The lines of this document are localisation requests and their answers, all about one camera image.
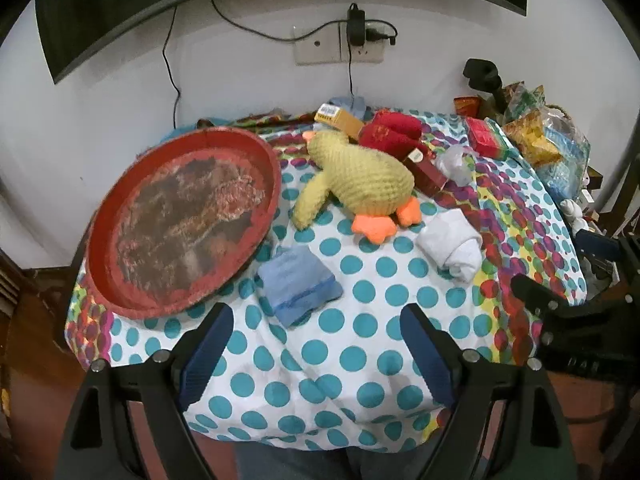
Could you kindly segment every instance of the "white wall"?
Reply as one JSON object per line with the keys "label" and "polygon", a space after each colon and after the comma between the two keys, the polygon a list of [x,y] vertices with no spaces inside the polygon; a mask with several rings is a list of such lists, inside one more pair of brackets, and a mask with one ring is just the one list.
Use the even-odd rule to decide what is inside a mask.
{"label": "white wall", "polygon": [[[491,59],[505,82],[544,84],[548,102],[567,108],[589,137],[594,167],[614,168],[638,113],[640,62],[600,0],[529,0],[526,18],[482,0],[218,3],[246,25],[287,35],[292,25],[344,17],[353,1],[400,32],[383,63],[353,67],[368,103],[450,112],[454,97],[472,93],[467,58]],[[33,3],[0,48],[0,178],[57,264],[70,261],[136,153],[171,130],[174,90],[161,57],[170,18],[143,23],[56,86]],[[290,46],[232,28],[208,0],[179,7],[168,57],[184,92],[179,123],[275,106],[299,112],[348,92],[346,65],[296,66]]]}

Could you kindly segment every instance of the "duck's body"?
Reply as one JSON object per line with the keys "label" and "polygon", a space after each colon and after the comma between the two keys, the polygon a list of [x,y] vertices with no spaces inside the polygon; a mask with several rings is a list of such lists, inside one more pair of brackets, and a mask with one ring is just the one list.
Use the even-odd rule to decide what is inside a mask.
{"label": "duck's body", "polygon": [[346,134],[323,130],[309,136],[307,149],[322,171],[303,189],[292,220],[305,229],[314,220],[332,192],[356,215],[352,229],[374,243],[396,232],[388,217],[398,213],[403,226],[421,220],[417,200],[412,196],[414,176],[398,160],[386,153],[355,146]]}

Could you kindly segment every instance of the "blue gripper pad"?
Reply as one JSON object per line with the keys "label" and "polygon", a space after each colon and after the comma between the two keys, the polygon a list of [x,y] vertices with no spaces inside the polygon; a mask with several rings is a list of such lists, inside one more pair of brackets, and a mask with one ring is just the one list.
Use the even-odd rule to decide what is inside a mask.
{"label": "blue gripper pad", "polygon": [[400,313],[400,332],[433,400],[452,408],[455,398],[449,368],[409,306]]}
{"label": "blue gripper pad", "polygon": [[178,389],[178,406],[181,410],[185,411],[190,404],[202,397],[233,329],[234,314],[231,307],[225,303],[217,303],[197,329],[190,330],[180,338],[176,348],[188,334],[193,339],[190,342],[197,345],[186,364],[181,367]]}

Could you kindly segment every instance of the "reddish brown floor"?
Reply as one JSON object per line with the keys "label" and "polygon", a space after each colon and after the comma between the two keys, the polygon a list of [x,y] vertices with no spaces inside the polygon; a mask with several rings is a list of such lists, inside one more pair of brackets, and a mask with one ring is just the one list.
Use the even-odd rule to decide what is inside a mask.
{"label": "reddish brown floor", "polygon": [[[33,480],[52,479],[66,418],[84,377],[75,358],[53,344],[51,330],[50,315],[36,298],[25,295],[12,319],[6,362],[10,367],[10,425],[14,444]],[[552,374],[552,382],[567,416],[590,416],[609,407],[608,385],[559,374]],[[133,403],[131,411],[150,478],[165,479],[142,407]],[[571,427],[578,461],[596,470],[602,464],[598,438],[603,426],[601,422]],[[220,480],[235,480],[231,444],[194,435],[215,475]]]}

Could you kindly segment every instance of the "gray pants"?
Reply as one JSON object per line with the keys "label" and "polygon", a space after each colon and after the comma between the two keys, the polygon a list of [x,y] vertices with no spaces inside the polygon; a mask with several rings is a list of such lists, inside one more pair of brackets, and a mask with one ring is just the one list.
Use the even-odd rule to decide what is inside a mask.
{"label": "gray pants", "polygon": [[260,442],[235,444],[239,480],[416,480],[438,438],[402,453],[377,453],[357,447],[298,451]]}

